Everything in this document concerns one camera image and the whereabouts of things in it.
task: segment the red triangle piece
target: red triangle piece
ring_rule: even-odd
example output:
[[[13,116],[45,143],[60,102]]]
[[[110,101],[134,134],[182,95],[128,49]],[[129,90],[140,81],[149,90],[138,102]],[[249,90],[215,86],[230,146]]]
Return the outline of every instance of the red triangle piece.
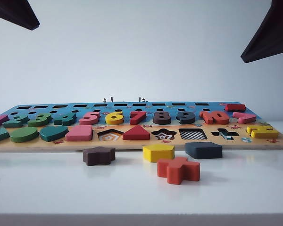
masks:
[[[150,133],[140,125],[136,125],[123,134],[123,140],[150,140]]]

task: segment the white wall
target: white wall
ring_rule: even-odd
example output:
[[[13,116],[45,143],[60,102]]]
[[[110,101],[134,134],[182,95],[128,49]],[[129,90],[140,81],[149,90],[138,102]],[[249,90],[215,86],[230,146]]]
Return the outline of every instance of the white wall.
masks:
[[[41,25],[0,19],[0,113],[15,105],[240,101],[283,120],[283,54],[241,53],[271,0],[29,0]]]

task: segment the brown star piece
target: brown star piece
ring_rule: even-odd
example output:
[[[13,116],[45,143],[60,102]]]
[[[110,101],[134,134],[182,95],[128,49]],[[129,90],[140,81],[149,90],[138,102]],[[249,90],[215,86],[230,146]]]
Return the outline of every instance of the brown star piece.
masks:
[[[83,150],[83,162],[87,166],[109,165],[115,160],[115,148],[95,147]]]

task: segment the rectangular slot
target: rectangular slot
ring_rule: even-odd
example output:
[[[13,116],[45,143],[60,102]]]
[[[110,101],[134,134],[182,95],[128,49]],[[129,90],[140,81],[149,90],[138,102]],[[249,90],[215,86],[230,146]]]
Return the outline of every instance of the rectangular slot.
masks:
[[[67,105],[55,105],[53,108],[62,108],[62,107],[67,107]]]
[[[87,105],[74,105],[73,107],[87,107]]]
[[[173,106],[185,106],[185,103],[172,103]]]
[[[208,103],[195,103],[196,106],[209,106]]]
[[[33,108],[47,108],[48,106],[36,106],[36,107],[33,107]]]
[[[106,107],[107,104],[99,104],[99,105],[93,105],[94,107]]]
[[[28,108],[31,108],[31,106],[22,106],[22,107],[18,107],[16,109],[28,109]]]
[[[164,103],[152,103],[152,106],[166,106]]]
[[[114,107],[125,107],[127,106],[127,104],[114,104],[113,106]]]
[[[132,106],[146,106],[146,104],[132,104]]]

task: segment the blue board section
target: blue board section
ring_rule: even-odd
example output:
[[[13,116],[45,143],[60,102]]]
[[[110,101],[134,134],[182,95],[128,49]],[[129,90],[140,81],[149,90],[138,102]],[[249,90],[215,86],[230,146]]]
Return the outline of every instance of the blue board section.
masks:
[[[105,116],[115,111],[123,111],[124,123],[130,123],[131,111],[145,111],[147,118],[142,122],[153,121],[153,115],[157,111],[169,112],[172,123],[179,122],[176,119],[178,112],[189,111],[196,115],[196,120],[202,120],[199,117],[201,111],[224,111],[226,104],[240,104],[239,102],[113,102],[113,103],[69,103],[69,104],[43,104],[43,105],[19,105],[2,113],[7,114],[10,119],[17,115],[27,114],[29,119],[35,119],[40,113],[51,113],[53,120],[60,118],[68,113],[75,113],[77,118],[75,123],[87,112],[99,112],[100,120],[97,124],[105,125]]]

